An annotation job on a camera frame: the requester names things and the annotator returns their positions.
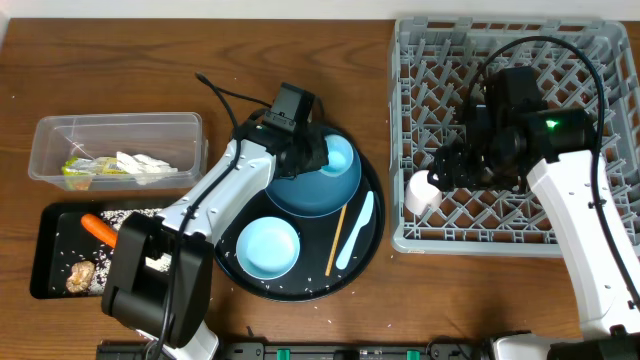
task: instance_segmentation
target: wooden tabletop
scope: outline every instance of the wooden tabletop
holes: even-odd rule
[[[640,62],[640,24],[626,24]],[[193,73],[272,99],[283,81],[322,97],[388,188],[387,46],[391,21],[12,20],[0,52],[0,358],[88,359],[102,339],[137,335],[100,310],[100,298],[36,300],[29,279],[48,204],[184,191],[71,193],[27,176],[36,123],[50,115],[193,111],[204,119],[209,165],[230,122]],[[244,119],[255,106],[230,100]],[[389,194],[385,194],[387,206]],[[344,290],[277,303],[241,290],[217,267],[207,324],[223,339],[423,343],[530,329],[578,337],[562,260],[405,255],[382,244]]]

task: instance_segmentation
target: knife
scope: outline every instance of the knife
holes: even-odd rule
[[[351,230],[351,235],[349,235],[342,251],[340,251],[340,255],[338,255],[338,260],[336,260],[336,267],[338,269],[344,270],[344,268],[347,267],[349,259],[351,258],[351,253],[353,252],[353,246],[356,244],[356,239],[360,233],[360,229],[371,221],[371,214],[373,214],[373,192],[369,191],[366,199],[364,200],[364,204],[362,205],[362,210],[360,210],[358,220],[353,226],[353,230]]]

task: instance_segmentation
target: black round tray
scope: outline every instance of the black round tray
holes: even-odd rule
[[[318,218],[302,218],[290,215],[276,206],[264,191],[258,193],[242,209],[236,219],[222,234],[216,245],[216,261],[222,270],[245,290],[277,301],[308,301],[332,294],[358,277],[367,267],[380,245],[384,231],[384,196],[375,170],[360,154],[362,179],[347,211],[340,232],[340,239],[331,275],[325,276],[333,238],[340,211]],[[352,258],[344,270],[335,267],[335,259],[351,234],[368,191],[374,194],[374,209],[371,220],[360,229],[353,248]],[[275,216],[288,221],[300,234],[300,256],[294,267],[274,280],[258,280],[242,270],[235,256],[236,243],[242,230],[253,220],[264,216]]]

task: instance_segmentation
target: carrot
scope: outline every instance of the carrot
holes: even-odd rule
[[[80,219],[80,222],[82,223],[82,226],[84,226],[85,230],[98,238],[98,240],[112,248],[116,247],[118,233],[113,231],[113,229],[109,227],[109,225],[105,224],[100,218],[95,215],[86,214],[82,219]]]

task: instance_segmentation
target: wooden stick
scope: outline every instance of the wooden stick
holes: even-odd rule
[[[338,247],[338,240],[340,239],[340,232],[342,230],[342,222],[344,220],[344,214],[347,212],[347,205],[342,207],[340,212],[340,220],[338,220],[338,228],[336,229],[336,236],[333,237],[333,246],[331,246],[331,255],[329,255],[329,263],[327,264],[327,271],[324,275],[329,276],[331,274],[331,265],[333,265],[333,257],[336,256],[336,248]]]

